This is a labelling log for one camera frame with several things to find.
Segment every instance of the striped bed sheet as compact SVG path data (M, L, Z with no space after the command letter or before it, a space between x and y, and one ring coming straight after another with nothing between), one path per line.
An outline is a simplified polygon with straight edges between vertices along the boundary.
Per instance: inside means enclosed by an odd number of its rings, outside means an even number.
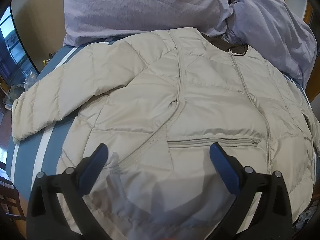
M100 41L111 45L122 38L123 37L114 37ZM67 63L86 45L80 47L65 46L60 49L41 71L38 79L42 79L54 69ZM292 78L286 75L284 76L297 85L309 103L302 87ZM62 154L61 149L63 142L76 116L77 110L63 120L47 126L16 145L13 143L12 137L10 138L7 151L6 173L26 200L29 200L31 188L38 172L44 171L47 175L56 174L56 166Z

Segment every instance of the jacket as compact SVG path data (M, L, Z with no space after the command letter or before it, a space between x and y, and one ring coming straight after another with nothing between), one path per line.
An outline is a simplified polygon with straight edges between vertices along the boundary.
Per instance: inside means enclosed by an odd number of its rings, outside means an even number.
M108 146L84 200L114 240L204 239L234 200L210 161L213 142L256 172L281 171L294 221L311 200L319 122L296 85L250 46L224 52L194 28L90 44L14 102L13 139L77 108L57 173Z

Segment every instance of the silver bolt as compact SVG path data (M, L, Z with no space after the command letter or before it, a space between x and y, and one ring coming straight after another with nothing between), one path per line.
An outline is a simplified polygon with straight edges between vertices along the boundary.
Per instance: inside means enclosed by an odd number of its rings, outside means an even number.
M44 176L44 172L42 171L37 174L37 178L39 179L41 179L43 176Z
M277 178L280 178L282 176L281 172L280 171L275 171L275 176Z
M251 168L250 166L245 166L244 171L250 174L250 173L253 173L253 168Z
M75 168L73 167L66 168L66 174L72 174L74 170Z

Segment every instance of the zipper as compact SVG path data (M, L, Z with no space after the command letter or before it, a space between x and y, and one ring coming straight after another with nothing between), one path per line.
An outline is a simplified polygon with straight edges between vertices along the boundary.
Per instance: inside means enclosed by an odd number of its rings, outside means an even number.
M241 138L241 139L224 139L224 138L206 138L206 139L193 139L182 141L168 141L170 148L186 148L186 147L199 147L210 146L213 143L219 143L222 146L257 146L260 139L255 138Z
M245 92L246 96L248 97L250 102L254 105L254 107L259 111L259 109L256 107L256 105L252 102L252 100L249 97L249 94L248 94L248 91L247 91L247 87L246 87L246 85L244 83L244 79L243 79L242 73L240 72L240 69L238 68L237 63L236 63L235 59L232 56L232 50L231 49L229 49L229 55L230 55L230 57L232 59L233 65L235 65L236 71L237 71L237 73L239 75L239 78L240 78L240 80L242 82L242 85L243 85L244 92ZM266 138L267 173L270 174L270 156L269 156L269 131L270 131L270 128L269 128L269 124L268 124L268 121L265 118L265 116L260 111L259 111L259 113L262 115L263 120L264 120L265 125L266 125L266 129L267 129L267 138Z

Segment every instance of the wrinkled fabric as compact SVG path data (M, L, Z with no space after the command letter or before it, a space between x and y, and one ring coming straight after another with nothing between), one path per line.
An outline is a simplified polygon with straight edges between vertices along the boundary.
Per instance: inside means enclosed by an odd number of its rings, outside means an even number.
M213 142L256 172L281 171L293 221L311 200L319 122L296 85L252 47L227 53L194 28L90 44L14 101L13 139L79 107L57 173L108 146L84 200L114 240L204 239L234 200L210 161Z
M224 39L248 43L280 71L306 87L316 60L317 43L309 26L283 0L230 0Z
M273 66L307 85L317 44L283 0L64 0L64 45L153 30L195 27L249 44Z

